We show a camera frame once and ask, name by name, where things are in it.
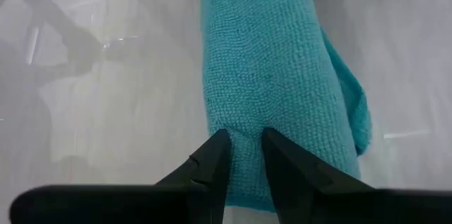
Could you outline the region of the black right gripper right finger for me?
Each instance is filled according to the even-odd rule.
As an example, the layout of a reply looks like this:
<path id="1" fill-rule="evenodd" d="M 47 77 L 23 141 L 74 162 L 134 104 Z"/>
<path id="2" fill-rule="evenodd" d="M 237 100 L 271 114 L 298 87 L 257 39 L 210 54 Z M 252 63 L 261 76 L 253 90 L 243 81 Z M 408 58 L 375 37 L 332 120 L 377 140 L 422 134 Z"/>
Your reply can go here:
<path id="1" fill-rule="evenodd" d="M 341 210 L 353 194 L 374 189 L 336 169 L 273 128 L 262 133 L 262 150 L 271 197 L 283 224 L 353 223 Z"/>

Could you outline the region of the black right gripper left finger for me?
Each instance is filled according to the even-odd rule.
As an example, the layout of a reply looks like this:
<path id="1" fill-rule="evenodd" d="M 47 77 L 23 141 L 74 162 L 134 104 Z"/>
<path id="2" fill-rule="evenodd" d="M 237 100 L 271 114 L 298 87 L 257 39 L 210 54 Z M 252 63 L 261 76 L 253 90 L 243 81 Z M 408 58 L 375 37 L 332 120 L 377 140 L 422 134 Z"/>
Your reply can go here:
<path id="1" fill-rule="evenodd" d="M 158 184 L 182 189 L 185 223 L 221 224 L 230 180 L 231 140 L 226 129 L 216 131 L 176 170 Z"/>

